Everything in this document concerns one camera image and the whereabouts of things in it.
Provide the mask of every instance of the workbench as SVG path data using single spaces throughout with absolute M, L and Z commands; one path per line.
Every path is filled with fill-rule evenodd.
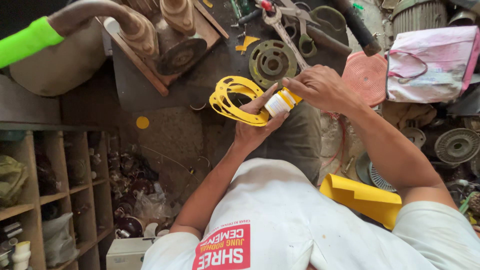
M 205 5 L 204 7 L 225 29 L 230 38 L 222 38 L 218 44 L 214 45 L 211 52 L 207 52 L 198 63 L 170 85 L 168 87 L 169 94 L 166 97 L 163 97 L 155 89 L 117 44 L 112 42 L 117 92 L 124 110 L 143 111 L 204 104 L 208 103 L 208 98 L 221 78 L 236 75 L 252 79 L 248 62 L 253 49 L 263 41 L 281 40 L 280 37 L 272 27 L 263 22 L 261 16 L 257 17 L 247 24 L 247 35 L 258 37 L 260 40 L 248 46 L 247 51 L 241 55 L 240 51 L 235 50 L 235 47 L 243 44 L 243 37 L 237 38 L 237 36 L 243 33 L 244 27 L 230 27 L 237 23 L 230 2 L 214 0 L 211 2 L 213 3 L 212 8 Z M 312 9 L 322 5 L 331 6 L 329 0 L 305 0 L 303 2 Z M 326 27 L 321 30 L 348 46 L 346 31 L 334 32 Z M 296 44 L 298 44 L 298 39 L 299 34 L 294 39 Z M 317 48 L 317 54 L 307 58 L 306 62 L 311 66 L 316 64 L 329 66 L 342 75 L 347 57 L 328 48 L 319 48 L 318 46 Z

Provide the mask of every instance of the khaki pants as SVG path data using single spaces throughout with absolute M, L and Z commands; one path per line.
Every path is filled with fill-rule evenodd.
M 232 144 L 235 125 L 236 121 L 231 119 L 225 123 L 221 145 L 215 152 L 214 166 L 220 162 Z M 302 101 L 290 111 L 290 116 L 282 126 L 272 132 L 245 160 L 264 158 L 288 161 L 316 186 L 321 166 L 321 150 L 320 110 Z

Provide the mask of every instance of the hand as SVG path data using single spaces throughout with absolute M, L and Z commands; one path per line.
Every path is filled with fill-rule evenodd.
M 295 78 L 283 78 L 282 84 L 310 105 L 322 110 L 345 114 L 352 105 L 363 102 L 335 70 L 322 65 L 309 68 Z
M 240 106 L 239 109 L 247 113 L 257 114 L 272 97 L 277 85 L 278 84 L 272 85 L 272 87 L 261 96 Z M 245 151 L 245 153 L 250 154 L 253 150 L 259 147 L 274 130 L 279 128 L 289 115 L 290 113 L 287 111 L 281 112 L 274 118 L 270 119 L 266 126 L 251 126 L 238 121 L 235 128 L 235 140 L 233 143 L 239 146 L 239 149 Z

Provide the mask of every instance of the plastic bag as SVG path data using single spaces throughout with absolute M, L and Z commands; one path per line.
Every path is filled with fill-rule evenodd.
M 165 198 L 160 184 L 154 184 L 155 193 L 145 195 L 143 192 L 137 193 L 137 202 L 133 209 L 133 215 L 149 223 L 150 219 L 172 218 L 178 215 L 181 206 L 176 203 L 174 207 Z
M 73 213 L 42 222 L 43 246 L 48 267 L 75 259 L 79 250 L 76 249 L 73 238 L 69 234 L 69 220 Z

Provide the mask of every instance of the pink bag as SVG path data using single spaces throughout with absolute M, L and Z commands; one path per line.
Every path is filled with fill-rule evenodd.
M 387 99 L 415 103 L 456 99 L 470 84 L 479 50 L 477 26 L 398 34 L 385 54 Z

